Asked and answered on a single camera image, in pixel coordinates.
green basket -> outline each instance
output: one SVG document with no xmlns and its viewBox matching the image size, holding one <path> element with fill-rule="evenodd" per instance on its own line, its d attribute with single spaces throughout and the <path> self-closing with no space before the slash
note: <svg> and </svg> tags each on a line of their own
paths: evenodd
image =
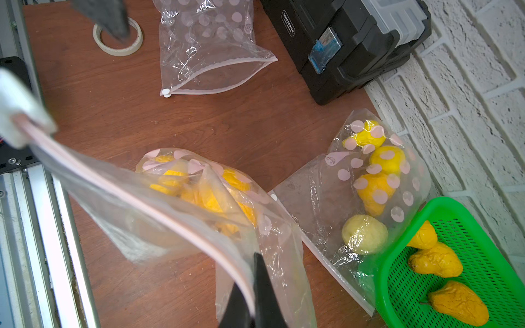
<svg viewBox="0 0 525 328">
<path fill-rule="evenodd" d="M 417 249 L 406 245 L 426 220 L 434 226 L 438 240 L 451 247 L 463 264 L 463 273 L 452 279 L 470 287 L 487 306 L 490 320 L 483 327 L 525 327 L 525 286 L 469 211 L 447 197 L 428 202 L 381 256 L 382 264 L 374 277 L 376 308 L 387 325 L 472 327 L 419 303 L 426 302 L 429 292 L 449 280 L 414 273 L 407 265 Z"/>
</svg>

wooden tabletop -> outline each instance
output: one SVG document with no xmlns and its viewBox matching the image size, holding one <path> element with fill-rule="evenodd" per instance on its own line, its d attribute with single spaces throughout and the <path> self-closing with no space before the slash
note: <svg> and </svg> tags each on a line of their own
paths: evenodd
<svg viewBox="0 0 525 328">
<path fill-rule="evenodd" d="M 354 109 L 373 110 L 364 90 L 315 104 L 259 1 L 255 34 L 279 59 L 242 86 L 206 96 L 159 97 L 160 14 L 151 0 L 127 0 L 144 33 L 134 54 L 113 57 L 92 38 L 93 23 L 56 2 L 24 6 L 27 29 L 56 139 L 133 170 L 146 152 L 180 147 L 249 174 L 269 191 L 326 152 Z M 215 262 L 198 254 L 137 266 L 73 202 L 102 327 L 217 327 Z M 319 327 L 382 327 L 304 247 Z"/>
</svg>

black toolbox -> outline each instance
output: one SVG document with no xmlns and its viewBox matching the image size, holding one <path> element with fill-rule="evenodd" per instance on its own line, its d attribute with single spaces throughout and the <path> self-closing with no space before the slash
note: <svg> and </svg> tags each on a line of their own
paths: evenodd
<svg viewBox="0 0 525 328">
<path fill-rule="evenodd" d="M 417 39 L 398 45 L 397 30 L 382 33 L 363 4 L 370 0 L 261 0 L 263 8 L 286 46 L 312 97 L 326 104 L 379 75 L 406 63 L 410 53 L 431 34 L 431 15 L 421 0 L 417 5 L 426 19 Z M 404 0 L 380 0 L 398 3 Z M 323 70 L 309 56 L 328 32 L 340 48 Z"/>
</svg>

ziplock bag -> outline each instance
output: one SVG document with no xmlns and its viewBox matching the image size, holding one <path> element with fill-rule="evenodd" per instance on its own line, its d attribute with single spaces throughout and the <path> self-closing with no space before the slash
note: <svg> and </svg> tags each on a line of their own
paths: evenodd
<svg viewBox="0 0 525 328">
<path fill-rule="evenodd" d="M 153 0 L 161 12 L 161 96 L 219 93 L 277 61 L 255 44 L 252 0 Z"/>
<path fill-rule="evenodd" d="M 149 152 L 134 173 L 61 146 L 25 115 L 14 120 L 39 160 L 129 260 L 205 252 L 218 264 L 220 320 L 233 282 L 255 317 L 259 253 L 287 325 L 316 327 L 300 230 L 247 175 L 180 149 Z"/>
<path fill-rule="evenodd" d="M 370 111 L 354 111 L 319 155 L 272 193 L 304 243 L 343 288 L 374 312 L 376 259 L 398 240 L 426 199 L 424 161 Z"/>
</svg>

masking tape roll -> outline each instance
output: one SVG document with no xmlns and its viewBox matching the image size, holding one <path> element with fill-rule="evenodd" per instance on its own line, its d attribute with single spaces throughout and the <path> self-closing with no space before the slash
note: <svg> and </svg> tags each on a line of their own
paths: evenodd
<svg viewBox="0 0 525 328">
<path fill-rule="evenodd" d="M 131 46 L 124 49 L 113 49 L 105 44 L 102 43 L 102 40 L 100 39 L 100 33 L 102 32 L 102 27 L 100 27 L 98 24 L 95 24 L 93 26 L 93 39 L 95 39 L 95 42 L 97 45 L 102 49 L 104 52 L 112 55 L 112 56 L 128 56 L 134 53 L 135 51 L 139 50 L 140 46 L 142 45 L 142 31 L 140 30 L 139 24 L 135 22 L 132 18 L 128 17 L 129 24 L 136 29 L 136 40 L 133 42 Z"/>
</svg>

